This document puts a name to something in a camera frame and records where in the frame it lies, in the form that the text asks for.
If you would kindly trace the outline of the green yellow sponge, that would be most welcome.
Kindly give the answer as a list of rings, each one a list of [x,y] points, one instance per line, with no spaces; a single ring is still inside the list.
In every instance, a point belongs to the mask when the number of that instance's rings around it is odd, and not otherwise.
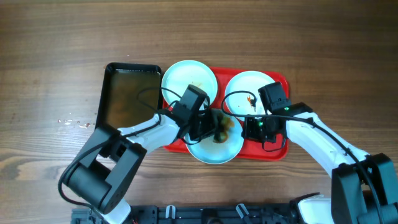
[[[228,139],[228,133],[234,127],[234,122],[229,116],[218,114],[216,116],[216,129],[213,138],[215,143],[224,143]]]

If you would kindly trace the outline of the light blue plate bottom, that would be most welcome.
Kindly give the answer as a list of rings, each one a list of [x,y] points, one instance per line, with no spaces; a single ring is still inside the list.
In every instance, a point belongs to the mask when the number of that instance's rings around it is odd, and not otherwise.
[[[212,109],[213,112],[224,114],[219,109]],[[207,164],[222,164],[235,158],[241,151],[244,139],[241,136],[243,131],[240,122],[233,116],[229,116],[233,122],[234,127],[229,130],[228,139],[224,143],[213,142],[214,135],[205,138],[201,141],[191,141],[189,134],[186,134],[184,140],[187,142],[187,148],[190,154]]]

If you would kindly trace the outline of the light blue plate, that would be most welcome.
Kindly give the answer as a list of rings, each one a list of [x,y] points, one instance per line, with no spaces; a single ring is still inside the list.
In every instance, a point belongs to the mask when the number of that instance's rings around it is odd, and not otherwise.
[[[224,114],[219,109],[212,109],[213,112]],[[184,140],[187,142],[187,148],[190,154],[207,164],[222,164],[235,158],[241,151],[244,139],[241,136],[243,131],[240,122],[233,116],[229,116],[233,122],[234,127],[229,130],[228,139],[224,143],[213,142],[214,135],[205,138],[201,141],[191,141],[189,134],[186,134]]]
[[[245,71],[235,75],[227,84],[223,112],[237,115],[266,115],[258,89],[275,81],[267,74],[258,71]]]
[[[173,64],[164,73],[161,81],[162,94],[165,102],[169,105],[179,100],[176,94],[182,96],[189,85],[194,85],[205,91],[210,102],[204,102],[201,109],[209,107],[215,100],[218,93],[218,82],[213,71],[204,63],[196,60],[183,60]]]

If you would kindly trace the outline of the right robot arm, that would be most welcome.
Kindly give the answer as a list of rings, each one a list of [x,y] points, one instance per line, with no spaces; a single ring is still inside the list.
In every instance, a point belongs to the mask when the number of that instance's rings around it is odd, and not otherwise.
[[[331,196],[293,203],[299,223],[397,223],[397,175],[383,153],[370,155],[326,126],[306,104],[249,116],[243,138],[265,143],[277,135],[302,147],[331,177]]]

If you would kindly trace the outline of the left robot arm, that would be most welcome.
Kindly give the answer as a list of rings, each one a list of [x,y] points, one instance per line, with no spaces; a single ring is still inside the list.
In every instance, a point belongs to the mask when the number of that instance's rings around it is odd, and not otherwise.
[[[196,144],[212,136],[219,125],[210,110],[173,107],[159,110],[148,121],[129,128],[97,128],[62,173],[66,185],[106,223],[124,223],[131,212],[124,196],[146,154],[185,136]]]

